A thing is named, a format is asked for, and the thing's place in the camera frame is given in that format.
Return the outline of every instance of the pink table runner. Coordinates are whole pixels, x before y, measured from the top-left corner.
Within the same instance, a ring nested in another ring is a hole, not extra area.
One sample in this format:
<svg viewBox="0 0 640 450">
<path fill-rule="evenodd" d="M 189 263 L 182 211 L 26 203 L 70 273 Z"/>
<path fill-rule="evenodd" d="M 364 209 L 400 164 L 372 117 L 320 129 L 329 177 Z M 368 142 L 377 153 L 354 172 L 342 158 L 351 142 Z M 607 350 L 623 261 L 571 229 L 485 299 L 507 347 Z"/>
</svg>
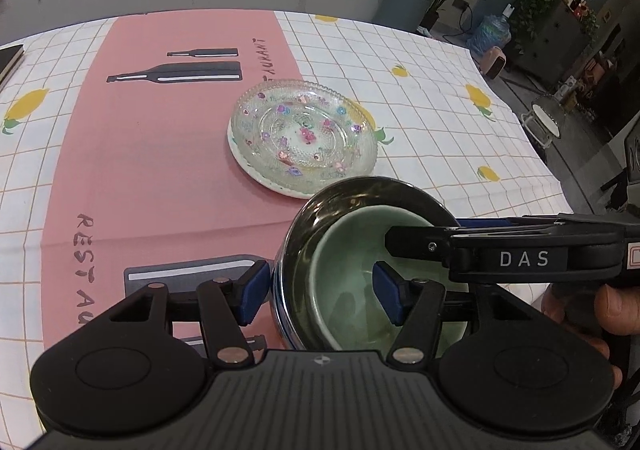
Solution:
<svg viewBox="0 0 640 450">
<path fill-rule="evenodd" d="M 227 60 L 167 58 L 198 48 L 237 48 L 228 60 L 241 63 L 242 81 L 106 83 L 169 62 Z M 233 104 L 264 76 L 300 78 L 273 12 L 116 21 L 82 85 L 51 191 L 42 241 L 45 347 L 123 299 L 127 267 L 275 256 L 302 202 L 252 181 L 226 144 Z M 244 331 L 281 344 L 267 304 Z M 175 331 L 196 334 L 195 325 Z"/>
</svg>

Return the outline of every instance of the lemon print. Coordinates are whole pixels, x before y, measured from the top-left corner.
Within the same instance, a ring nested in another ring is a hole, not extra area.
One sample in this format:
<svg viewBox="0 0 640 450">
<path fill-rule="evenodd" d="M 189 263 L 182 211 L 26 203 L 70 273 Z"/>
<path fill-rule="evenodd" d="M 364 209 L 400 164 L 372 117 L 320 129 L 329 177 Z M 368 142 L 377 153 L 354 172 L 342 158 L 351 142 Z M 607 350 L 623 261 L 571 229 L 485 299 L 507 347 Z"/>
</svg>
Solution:
<svg viewBox="0 0 640 450">
<path fill-rule="evenodd" d="M 409 75 L 409 71 L 407 71 L 401 65 L 397 65 L 393 69 L 391 69 L 391 74 L 393 74 L 394 76 L 399 76 L 401 78 L 407 78 Z"/>
<path fill-rule="evenodd" d="M 497 173 L 495 173 L 488 166 L 481 166 L 478 169 L 478 176 L 480 176 L 480 179 L 486 179 L 487 181 L 493 181 L 493 182 L 500 181 L 500 176 L 498 176 Z"/>
<path fill-rule="evenodd" d="M 320 20 L 322 22 L 338 22 L 338 19 L 336 17 L 324 15 L 316 15 L 316 20 Z"/>
<path fill-rule="evenodd" d="M 469 93 L 469 99 L 471 99 L 472 103 L 478 108 L 480 113 L 486 119 L 494 122 L 495 120 L 491 117 L 493 113 L 489 108 L 491 107 L 491 100 L 489 99 L 489 97 L 473 85 L 467 84 L 465 88 L 466 92 Z"/>
<path fill-rule="evenodd" d="M 30 93 L 26 93 L 9 107 L 2 121 L 2 133 L 11 135 L 12 132 L 10 132 L 10 130 L 20 123 L 18 120 L 26 118 L 36 110 L 48 92 L 48 89 L 36 89 Z"/>
<path fill-rule="evenodd" d="M 371 126 L 371 130 L 373 130 L 373 137 L 376 138 L 376 141 L 379 141 L 380 143 L 384 144 L 384 145 L 388 145 L 393 143 L 394 138 L 391 138 L 390 140 L 388 140 L 386 138 L 386 133 L 385 133 L 385 128 L 381 128 L 380 130 L 376 130 L 376 120 L 373 119 L 373 116 L 371 115 L 371 113 L 365 109 L 363 106 L 361 106 L 358 102 L 355 102 L 353 100 L 350 100 L 348 98 L 345 98 L 350 105 L 347 106 L 347 114 L 349 115 L 349 117 L 354 121 L 354 122 L 359 122 L 360 121 L 360 116 L 358 116 L 354 110 L 359 110 L 360 113 L 364 116 L 365 120 L 367 120 L 369 122 L 369 125 Z"/>
</svg>

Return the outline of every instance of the stainless steel bowl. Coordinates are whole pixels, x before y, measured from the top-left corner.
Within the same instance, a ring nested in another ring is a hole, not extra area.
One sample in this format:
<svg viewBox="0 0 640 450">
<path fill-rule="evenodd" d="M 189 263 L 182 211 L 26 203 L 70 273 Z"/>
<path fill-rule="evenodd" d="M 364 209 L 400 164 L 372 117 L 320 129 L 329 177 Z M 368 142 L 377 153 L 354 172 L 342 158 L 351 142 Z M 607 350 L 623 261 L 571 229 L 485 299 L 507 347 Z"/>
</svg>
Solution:
<svg viewBox="0 0 640 450">
<path fill-rule="evenodd" d="M 275 261 L 274 318 L 289 346 L 296 350 L 329 351 L 310 319 L 306 293 L 312 255 L 338 219 L 359 208 L 388 205 L 408 210 L 435 226 L 458 226 L 456 219 L 427 193 L 386 177 L 354 177 L 327 186 L 299 211 Z"/>
</svg>

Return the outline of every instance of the wall socket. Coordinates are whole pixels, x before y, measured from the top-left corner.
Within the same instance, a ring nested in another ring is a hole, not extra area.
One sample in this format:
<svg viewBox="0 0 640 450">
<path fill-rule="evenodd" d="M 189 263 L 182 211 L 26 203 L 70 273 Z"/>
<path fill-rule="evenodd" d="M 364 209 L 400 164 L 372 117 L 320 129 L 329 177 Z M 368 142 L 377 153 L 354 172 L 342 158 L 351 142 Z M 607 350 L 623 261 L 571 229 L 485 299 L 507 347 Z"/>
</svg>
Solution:
<svg viewBox="0 0 640 450">
<path fill-rule="evenodd" d="M 453 7 L 465 11 L 469 7 L 469 3 L 466 0 L 453 0 Z"/>
</svg>

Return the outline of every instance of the green ceramic bowl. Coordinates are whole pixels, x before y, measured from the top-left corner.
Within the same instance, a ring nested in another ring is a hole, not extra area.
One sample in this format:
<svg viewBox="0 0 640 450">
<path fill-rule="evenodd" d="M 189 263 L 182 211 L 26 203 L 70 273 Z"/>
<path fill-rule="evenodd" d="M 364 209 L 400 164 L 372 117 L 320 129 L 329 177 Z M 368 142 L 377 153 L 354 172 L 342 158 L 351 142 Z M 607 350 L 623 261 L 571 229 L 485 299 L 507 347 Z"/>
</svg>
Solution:
<svg viewBox="0 0 640 450">
<path fill-rule="evenodd" d="M 437 262 L 395 258 L 385 249 L 385 234 L 392 226 L 431 226 L 424 218 L 402 208 L 375 205 L 359 208 L 332 224 L 312 255 L 307 293 L 312 323 L 334 350 L 391 348 L 400 328 L 386 316 L 373 292 L 373 265 L 384 260 L 405 279 L 436 280 L 447 289 L 467 291 L 466 284 L 447 278 Z M 438 355 L 462 337 L 466 322 L 446 322 Z"/>
</svg>

